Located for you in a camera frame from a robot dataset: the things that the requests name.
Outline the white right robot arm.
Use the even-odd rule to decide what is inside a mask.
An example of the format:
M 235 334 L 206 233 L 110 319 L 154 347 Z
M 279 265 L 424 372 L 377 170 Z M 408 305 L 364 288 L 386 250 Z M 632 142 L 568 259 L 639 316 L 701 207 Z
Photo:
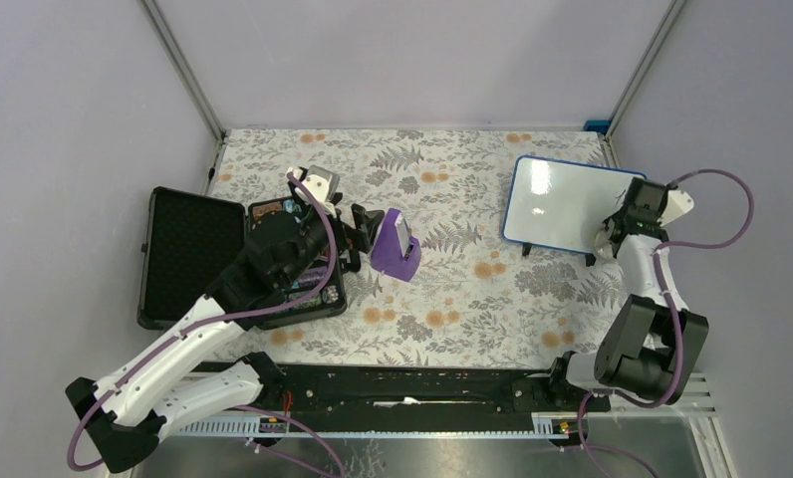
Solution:
M 555 408 L 573 408 L 588 384 L 645 408 L 680 398 L 709 324 L 689 310 L 668 266 L 661 219 L 679 197 L 674 188 L 636 177 L 603 221 L 587 262 L 616 261 L 628 296 L 595 353 L 567 352 L 554 360 L 545 394 Z

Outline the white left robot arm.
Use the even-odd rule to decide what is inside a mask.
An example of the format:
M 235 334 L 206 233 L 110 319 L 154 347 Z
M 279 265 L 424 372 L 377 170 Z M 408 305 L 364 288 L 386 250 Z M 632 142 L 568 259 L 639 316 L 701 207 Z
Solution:
M 287 300 L 287 290 L 319 259 L 327 260 L 325 275 L 308 297 L 327 286 L 343 251 L 371 252 L 385 213 L 353 205 L 355 224 L 348 226 L 330 207 L 316 202 L 300 214 L 264 215 L 235 258 L 162 336 L 115 371 L 67 386 L 79 418 L 67 450 L 71 470 L 127 471 L 190 423 L 239 405 L 269 409 L 280 402 L 282 373 L 264 353 L 190 385 L 179 382 L 251 329 L 280 327 L 284 313 L 299 304 Z

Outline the silver mesh sponge eraser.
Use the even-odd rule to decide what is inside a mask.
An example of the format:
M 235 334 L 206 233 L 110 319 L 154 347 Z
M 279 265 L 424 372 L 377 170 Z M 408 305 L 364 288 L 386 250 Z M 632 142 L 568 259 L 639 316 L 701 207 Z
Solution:
M 613 232 L 606 227 L 600 229 L 594 239 L 594 256 L 603 261 L 615 261 L 616 243 L 613 241 Z

